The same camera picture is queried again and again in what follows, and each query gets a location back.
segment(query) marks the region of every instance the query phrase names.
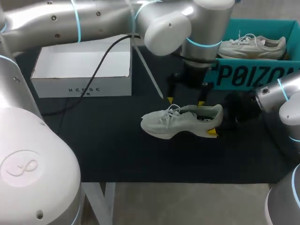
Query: teal shoe box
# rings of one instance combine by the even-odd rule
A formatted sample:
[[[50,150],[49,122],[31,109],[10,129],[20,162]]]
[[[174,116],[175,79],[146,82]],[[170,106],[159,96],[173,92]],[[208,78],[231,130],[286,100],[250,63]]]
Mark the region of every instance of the teal shoe box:
[[[216,90],[251,90],[300,70],[300,26],[292,20],[231,19],[224,41],[252,33],[268,39],[286,38],[288,60],[218,59],[206,77]]]

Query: gray floor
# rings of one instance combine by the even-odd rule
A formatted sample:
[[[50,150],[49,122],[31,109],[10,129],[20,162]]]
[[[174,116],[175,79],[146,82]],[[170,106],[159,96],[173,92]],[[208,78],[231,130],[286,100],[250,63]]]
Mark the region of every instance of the gray floor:
[[[1,0],[5,10],[38,0]],[[232,16],[300,21],[299,0],[242,0]],[[114,225],[265,225],[267,184],[127,184],[117,185]],[[86,209],[83,225],[96,225]]]

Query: black table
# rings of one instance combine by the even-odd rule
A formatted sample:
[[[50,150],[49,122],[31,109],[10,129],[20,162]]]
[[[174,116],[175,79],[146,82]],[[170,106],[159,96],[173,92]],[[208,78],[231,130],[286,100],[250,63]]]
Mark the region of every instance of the black table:
[[[165,94],[166,77],[178,71],[181,61],[153,56],[144,48],[141,51]],[[76,101],[37,97],[30,82],[37,56],[38,50],[32,50],[17,62],[41,112],[53,112]],[[218,139],[190,133],[171,140],[152,137],[140,128],[141,117],[166,109],[169,103],[157,94],[136,52],[132,85],[131,97],[87,97],[64,115],[45,117],[76,154],[83,182],[276,183],[296,166],[270,140],[261,119]],[[176,94],[178,105],[197,102],[195,90],[180,87]],[[208,103],[220,103],[225,95],[224,91],[212,91]],[[270,126],[280,126],[276,117],[268,117]],[[281,147],[287,147],[286,143],[283,140]]]

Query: table leg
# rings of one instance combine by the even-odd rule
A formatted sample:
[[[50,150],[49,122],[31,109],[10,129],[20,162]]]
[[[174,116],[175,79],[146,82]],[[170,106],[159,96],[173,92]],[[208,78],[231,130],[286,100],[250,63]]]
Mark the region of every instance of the table leg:
[[[116,193],[116,183],[106,183],[104,198],[106,201],[106,205],[108,207],[108,211],[111,214],[111,217],[113,217],[115,193]]]
[[[109,211],[99,183],[82,183],[82,188],[90,202],[100,225],[113,225],[112,211]]]

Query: white sneaker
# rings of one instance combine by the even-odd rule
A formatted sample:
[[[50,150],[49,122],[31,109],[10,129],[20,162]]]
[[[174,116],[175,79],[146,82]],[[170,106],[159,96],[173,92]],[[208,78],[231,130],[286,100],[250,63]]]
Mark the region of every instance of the white sneaker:
[[[180,108],[171,105],[166,110],[151,112],[142,117],[141,127],[148,134],[171,139],[181,131],[189,131],[200,137],[217,137],[209,131],[220,126],[223,121],[221,105],[201,106],[187,105]]]
[[[224,59],[280,59],[286,50],[285,37],[270,40],[246,34],[237,40],[223,41],[218,54]]]

